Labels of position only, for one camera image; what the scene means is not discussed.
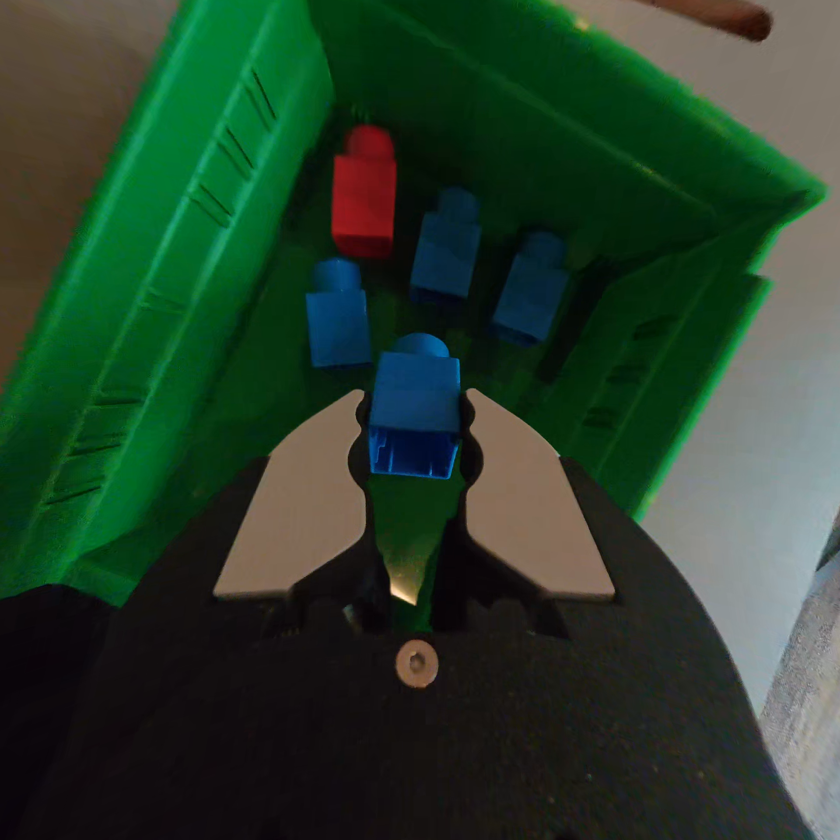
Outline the red mega block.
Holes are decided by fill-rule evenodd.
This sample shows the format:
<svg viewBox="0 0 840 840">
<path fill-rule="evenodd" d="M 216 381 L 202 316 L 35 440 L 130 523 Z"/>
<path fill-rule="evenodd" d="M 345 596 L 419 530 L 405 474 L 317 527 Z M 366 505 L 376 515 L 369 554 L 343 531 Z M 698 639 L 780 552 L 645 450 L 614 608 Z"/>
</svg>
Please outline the red mega block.
<svg viewBox="0 0 840 840">
<path fill-rule="evenodd" d="M 337 250 L 353 259 L 388 259 L 396 208 L 396 157 L 391 135 L 360 124 L 333 158 L 331 234 Z"/>
</svg>

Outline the green plastic bin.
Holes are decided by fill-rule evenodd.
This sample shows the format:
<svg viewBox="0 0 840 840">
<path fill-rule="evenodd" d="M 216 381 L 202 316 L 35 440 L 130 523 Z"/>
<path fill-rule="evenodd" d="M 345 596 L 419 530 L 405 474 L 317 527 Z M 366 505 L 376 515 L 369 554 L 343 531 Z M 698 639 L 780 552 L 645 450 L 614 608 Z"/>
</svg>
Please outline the green plastic bin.
<svg viewBox="0 0 840 840">
<path fill-rule="evenodd" d="M 124 603 L 244 465 L 354 387 L 315 371 L 333 156 L 390 130 L 395 253 L 365 268 L 374 352 L 427 328 L 476 387 L 642 520 L 826 186 L 552 2 L 186 2 L 2 402 L 2 597 Z M 481 238 L 461 307 L 418 303 L 424 214 Z M 523 236 L 566 244 L 549 337 L 490 321 Z"/>
</svg>

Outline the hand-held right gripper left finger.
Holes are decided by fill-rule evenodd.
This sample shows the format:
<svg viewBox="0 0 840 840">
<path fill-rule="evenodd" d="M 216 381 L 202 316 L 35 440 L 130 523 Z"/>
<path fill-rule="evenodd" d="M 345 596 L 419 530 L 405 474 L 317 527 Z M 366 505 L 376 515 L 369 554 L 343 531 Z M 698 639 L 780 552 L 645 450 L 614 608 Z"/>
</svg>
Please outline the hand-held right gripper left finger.
<svg viewBox="0 0 840 840">
<path fill-rule="evenodd" d="M 269 455 L 213 588 L 220 600 L 283 595 L 364 536 L 364 490 L 350 468 L 365 393 L 312 415 Z"/>
</svg>

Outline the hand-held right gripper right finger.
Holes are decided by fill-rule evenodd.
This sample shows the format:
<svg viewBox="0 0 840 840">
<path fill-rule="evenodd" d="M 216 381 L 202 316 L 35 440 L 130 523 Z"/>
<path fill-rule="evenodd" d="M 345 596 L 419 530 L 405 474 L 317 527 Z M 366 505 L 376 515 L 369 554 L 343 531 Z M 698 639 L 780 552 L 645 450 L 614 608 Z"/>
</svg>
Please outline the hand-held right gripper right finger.
<svg viewBox="0 0 840 840">
<path fill-rule="evenodd" d="M 537 595 L 609 602 L 616 589 L 560 461 L 531 426 L 476 388 L 469 441 L 477 477 L 465 493 L 465 529 L 517 581 Z"/>
</svg>

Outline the blue mega block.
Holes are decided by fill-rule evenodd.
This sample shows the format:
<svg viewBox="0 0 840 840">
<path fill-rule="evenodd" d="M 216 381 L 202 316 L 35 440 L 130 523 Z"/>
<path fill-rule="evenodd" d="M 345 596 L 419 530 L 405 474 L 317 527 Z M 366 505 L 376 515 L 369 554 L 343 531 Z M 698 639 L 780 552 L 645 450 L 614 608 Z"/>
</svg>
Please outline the blue mega block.
<svg viewBox="0 0 840 840">
<path fill-rule="evenodd" d="M 523 347 L 545 341 L 570 283 L 562 237 L 536 229 L 521 239 L 490 321 L 499 338 Z"/>
<path fill-rule="evenodd" d="M 356 263 L 343 257 L 318 262 L 305 300 L 313 368 L 348 369 L 372 364 L 367 298 Z"/>
<path fill-rule="evenodd" d="M 478 198 L 459 186 L 443 189 L 423 216 L 409 295 L 418 303 L 461 307 L 466 303 L 478 256 Z"/>
<path fill-rule="evenodd" d="M 461 438 L 460 364 L 426 332 L 381 355 L 368 420 L 371 473 L 451 477 Z"/>
</svg>

